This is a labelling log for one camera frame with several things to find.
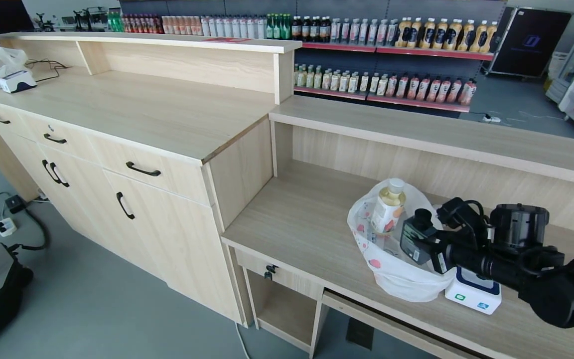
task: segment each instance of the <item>cabinet door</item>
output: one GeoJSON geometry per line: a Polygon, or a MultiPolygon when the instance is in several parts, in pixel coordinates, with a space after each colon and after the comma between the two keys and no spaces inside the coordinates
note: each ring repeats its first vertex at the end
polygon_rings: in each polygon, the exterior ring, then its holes
{"type": "Polygon", "coordinates": [[[168,286],[240,322],[212,209],[105,171],[168,286]]]}
{"type": "Polygon", "coordinates": [[[150,253],[134,230],[132,220],[121,210],[103,168],[44,145],[39,146],[48,159],[56,164],[57,174],[68,182],[68,190],[77,198],[78,204],[98,230],[97,237],[90,239],[160,277],[150,253]]]}
{"type": "Polygon", "coordinates": [[[54,181],[54,173],[49,172],[50,166],[44,166],[43,161],[47,161],[47,158],[38,145],[11,132],[0,132],[0,134],[66,222],[87,238],[96,236],[92,222],[78,206],[75,198],[70,195],[66,187],[54,181]]]}

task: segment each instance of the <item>white cable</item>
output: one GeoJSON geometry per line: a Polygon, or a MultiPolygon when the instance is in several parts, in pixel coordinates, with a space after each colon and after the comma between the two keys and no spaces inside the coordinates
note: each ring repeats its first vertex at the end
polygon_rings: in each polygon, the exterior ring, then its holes
{"type": "Polygon", "coordinates": [[[243,347],[243,352],[245,353],[245,357],[246,357],[247,359],[251,359],[251,358],[249,357],[248,352],[247,352],[247,348],[245,347],[245,342],[243,341],[243,337],[241,336],[241,330],[239,329],[239,324],[236,323],[236,322],[234,322],[234,325],[236,326],[236,332],[237,332],[237,334],[239,335],[239,339],[241,340],[241,345],[242,345],[242,347],[243,347]]]}

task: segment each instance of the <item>bottle cap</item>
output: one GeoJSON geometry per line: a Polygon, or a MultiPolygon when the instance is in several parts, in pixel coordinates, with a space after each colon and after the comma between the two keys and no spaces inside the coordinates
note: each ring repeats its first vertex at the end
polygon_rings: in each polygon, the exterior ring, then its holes
{"type": "Polygon", "coordinates": [[[405,189],[405,181],[399,178],[392,178],[389,180],[389,191],[391,193],[402,193],[405,189]]]}

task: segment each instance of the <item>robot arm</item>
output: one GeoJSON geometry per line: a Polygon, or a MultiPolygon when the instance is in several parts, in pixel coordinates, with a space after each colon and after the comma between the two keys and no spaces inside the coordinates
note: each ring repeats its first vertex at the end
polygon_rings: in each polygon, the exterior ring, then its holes
{"type": "Polygon", "coordinates": [[[563,265],[564,254],[544,247],[546,209],[501,204],[489,218],[479,203],[456,197],[437,213],[440,222],[459,230],[436,230],[431,212],[418,209],[403,227],[404,252],[428,253],[439,273],[460,266],[515,289],[546,323],[574,327],[574,259],[563,265]]]}

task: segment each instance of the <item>logo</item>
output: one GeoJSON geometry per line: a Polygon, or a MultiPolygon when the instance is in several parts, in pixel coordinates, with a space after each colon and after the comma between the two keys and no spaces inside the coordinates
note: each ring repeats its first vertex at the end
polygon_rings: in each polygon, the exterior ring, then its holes
{"type": "Polygon", "coordinates": [[[526,36],[522,45],[524,45],[524,47],[536,47],[537,44],[540,43],[541,39],[542,38],[537,35],[529,35],[526,36]]]}

